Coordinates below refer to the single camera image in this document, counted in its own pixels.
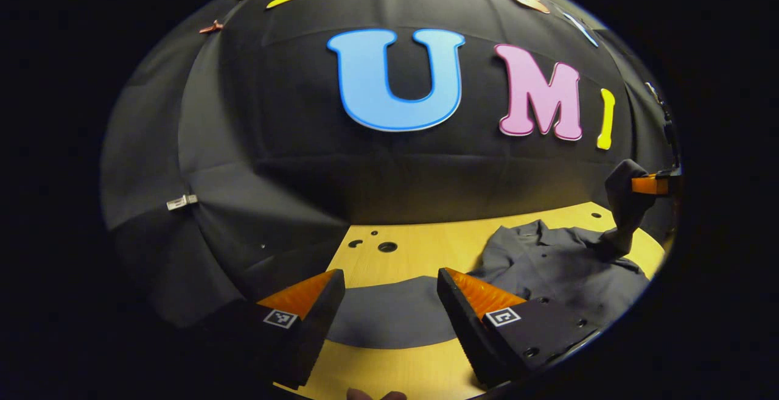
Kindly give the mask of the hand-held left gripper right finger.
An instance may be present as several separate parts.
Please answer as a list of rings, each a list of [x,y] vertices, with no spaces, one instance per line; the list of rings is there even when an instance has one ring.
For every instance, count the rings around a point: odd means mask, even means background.
[[[528,380],[601,333],[598,323],[551,298],[526,300],[452,268],[439,268],[436,290],[487,388]]]

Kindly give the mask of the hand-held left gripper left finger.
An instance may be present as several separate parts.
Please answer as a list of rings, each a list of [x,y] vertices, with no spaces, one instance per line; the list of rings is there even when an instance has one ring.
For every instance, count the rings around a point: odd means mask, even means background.
[[[237,302],[231,327],[262,378],[306,384],[345,295],[343,271],[331,269],[258,302]]]

